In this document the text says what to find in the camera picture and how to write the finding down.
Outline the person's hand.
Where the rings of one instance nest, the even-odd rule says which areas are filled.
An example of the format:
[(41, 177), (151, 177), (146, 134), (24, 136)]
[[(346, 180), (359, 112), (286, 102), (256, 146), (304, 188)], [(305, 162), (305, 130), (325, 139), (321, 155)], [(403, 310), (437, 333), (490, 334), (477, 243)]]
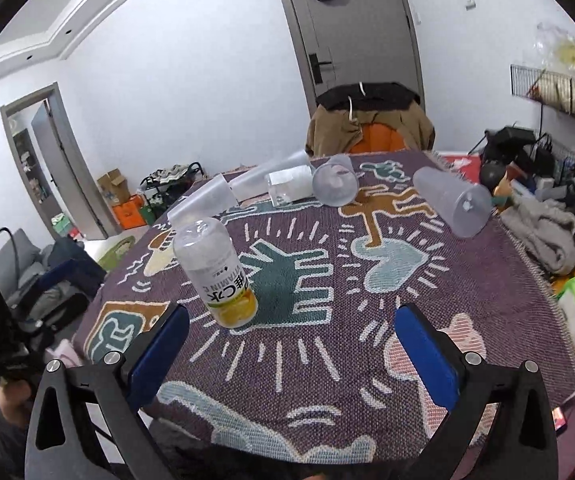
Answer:
[(28, 382), (7, 382), (0, 386), (0, 412), (10, 424), (26, 428), (31, 414), (32, 390)]

